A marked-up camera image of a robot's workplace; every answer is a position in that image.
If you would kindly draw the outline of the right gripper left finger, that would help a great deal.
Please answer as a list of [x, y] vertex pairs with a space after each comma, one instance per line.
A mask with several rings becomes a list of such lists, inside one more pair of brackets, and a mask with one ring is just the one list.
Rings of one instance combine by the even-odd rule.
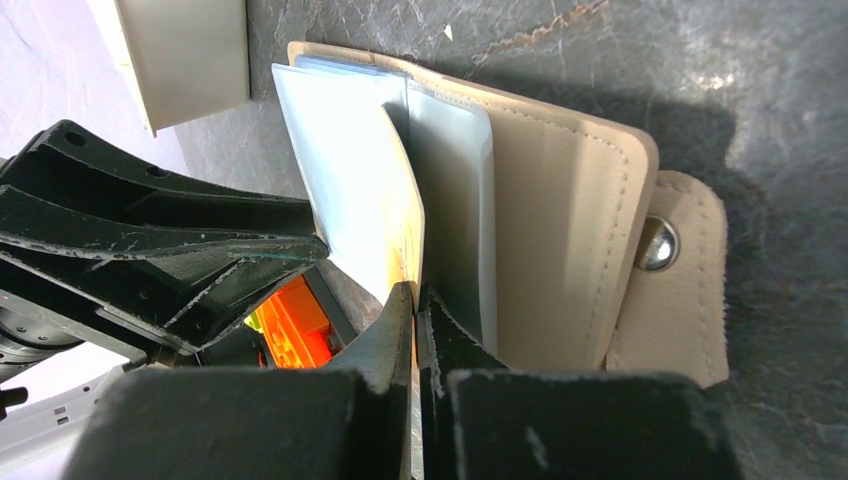
[[316, 369], [146, 368], [100, 398], [67, 479], [407, 479], [414, 295]]

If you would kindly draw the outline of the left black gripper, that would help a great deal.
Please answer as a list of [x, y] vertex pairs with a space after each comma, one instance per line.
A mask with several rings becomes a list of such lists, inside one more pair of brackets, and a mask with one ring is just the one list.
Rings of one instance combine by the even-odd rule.
[[171, 365], [328, 254], [307, 201], [172, 172], [71, 120], [35, 135], [1, 182], [5, 363], [89, 342]]

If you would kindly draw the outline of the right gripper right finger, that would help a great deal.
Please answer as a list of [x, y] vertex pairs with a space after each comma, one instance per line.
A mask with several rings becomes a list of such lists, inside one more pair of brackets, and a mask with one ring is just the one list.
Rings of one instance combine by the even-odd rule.
[[428, 479], [738, 479], [717, 409], [660, 372], [506, 367], [435, 288], [417, 313]]

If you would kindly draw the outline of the white rectangular tray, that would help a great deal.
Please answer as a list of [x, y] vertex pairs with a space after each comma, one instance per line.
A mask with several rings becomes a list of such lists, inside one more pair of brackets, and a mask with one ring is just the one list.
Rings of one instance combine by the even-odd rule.
[[246, 2], [101, 0], [88, 7], [151, 135], [249, 101]]

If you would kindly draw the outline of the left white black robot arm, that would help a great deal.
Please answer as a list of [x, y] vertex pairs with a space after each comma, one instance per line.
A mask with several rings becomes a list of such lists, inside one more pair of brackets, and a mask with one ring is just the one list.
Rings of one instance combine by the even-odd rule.
[[1, 378], [84, 344], [128, 370], [201, 355], [328, 253], [304, 199], [181, 175], [61, 120], [1, 164]]

